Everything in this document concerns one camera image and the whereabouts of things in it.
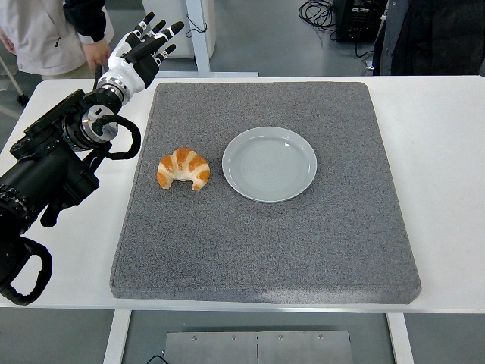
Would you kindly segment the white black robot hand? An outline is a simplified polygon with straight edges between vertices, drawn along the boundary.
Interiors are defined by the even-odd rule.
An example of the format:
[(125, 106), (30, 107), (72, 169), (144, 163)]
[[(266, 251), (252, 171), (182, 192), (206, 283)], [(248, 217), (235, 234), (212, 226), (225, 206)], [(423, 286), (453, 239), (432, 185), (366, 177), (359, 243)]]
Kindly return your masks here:
[(95, 89), (111, 89), (127, 102), (150, 86), (161, 64), (176, 49), (171, 40), (184, 28), (182, 21), (168, 26), (165, 20), (149, 28), (154, 17), (154, 13), (148, 13), (116, 45), (108, 59), (108, 70), (95, 79)]

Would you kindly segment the person's hand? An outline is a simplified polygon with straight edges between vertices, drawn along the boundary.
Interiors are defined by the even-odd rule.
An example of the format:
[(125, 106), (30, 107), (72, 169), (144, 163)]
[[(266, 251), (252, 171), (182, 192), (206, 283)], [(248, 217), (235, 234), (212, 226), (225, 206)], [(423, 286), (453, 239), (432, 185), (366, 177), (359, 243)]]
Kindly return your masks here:
[(82, 43), (81, 48), (86, 57), (86, 62), (92, 70), (95, 70), (99, 65), (105, 66), (108, 63), (111, 49), (106, 39), (92, 44)]

